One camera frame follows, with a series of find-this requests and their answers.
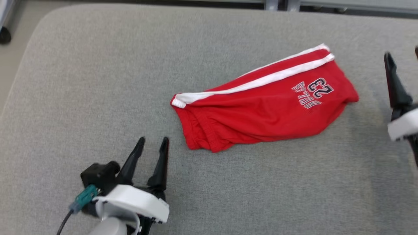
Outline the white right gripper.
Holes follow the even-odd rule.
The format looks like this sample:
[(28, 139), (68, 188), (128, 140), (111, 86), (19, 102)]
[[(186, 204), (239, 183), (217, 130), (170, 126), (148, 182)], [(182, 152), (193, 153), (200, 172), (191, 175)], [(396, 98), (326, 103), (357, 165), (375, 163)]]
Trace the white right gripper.
[[(414, 49), (418, 59), (418, 46)], [(385, 52), (384, 64), (388, 94), (393, 109), (388, 124), (388, 134), (392, 141), (407, 140), (418, 165), (418, 106), (412, 104), (412, 97), (406, 92), (397, 74), (396, 63), (389, 52)]]

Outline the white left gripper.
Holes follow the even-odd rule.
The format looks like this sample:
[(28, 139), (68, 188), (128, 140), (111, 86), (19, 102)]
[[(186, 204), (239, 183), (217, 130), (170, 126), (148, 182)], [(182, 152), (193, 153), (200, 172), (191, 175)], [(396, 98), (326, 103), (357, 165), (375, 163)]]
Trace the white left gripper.
[[(106, 196), (94, 198), (100, 223), (96, 235), (144, 235), (153, 224), (167, 223), (169, 204), (144, 190), (135, 188), (132, 182), (137, 161), (141, 157), (145, 137), (140, 137), (121, 168), (115, 187)], [(148, 188), (165, 191), (169, 159), (169, 138), (164, 137), (159, 149), (159, 158), (153, 175), (148, 179)]]

